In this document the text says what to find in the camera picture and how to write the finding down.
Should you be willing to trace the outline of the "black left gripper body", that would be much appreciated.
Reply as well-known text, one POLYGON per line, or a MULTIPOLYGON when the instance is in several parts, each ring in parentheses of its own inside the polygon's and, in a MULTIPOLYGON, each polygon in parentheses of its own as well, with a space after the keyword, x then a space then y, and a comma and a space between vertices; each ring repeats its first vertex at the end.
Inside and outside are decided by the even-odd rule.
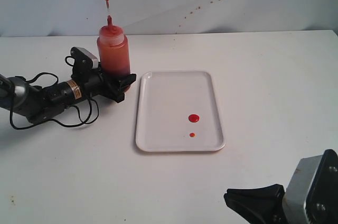
POLYGON ((89 68, 89 64, 74 62, 71 79, 77 84, 83 96, 106 97, 115 102, 124 101, 122 78, 105 73, 99 64, 98 68, 89 68))

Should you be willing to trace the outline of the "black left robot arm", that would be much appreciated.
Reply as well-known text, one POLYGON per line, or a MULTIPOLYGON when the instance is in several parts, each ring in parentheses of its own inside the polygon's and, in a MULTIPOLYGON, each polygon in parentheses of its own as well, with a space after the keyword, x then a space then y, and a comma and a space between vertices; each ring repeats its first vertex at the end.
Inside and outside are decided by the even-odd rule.
POLYGON ((21 76, 1 76, 1 108, 25 117, 31 126, 54 120, 70 107, 86 101, 96 103, 95 96, 103 96, 117 103, 125 99, 125 91, 136 81, 136 74, 114 78, 104 73, 100 65, 86 65, 84 61, 71 65, 71 79, 56 81, 41 87, 33 83, 46 73, 26 80, 21 76))

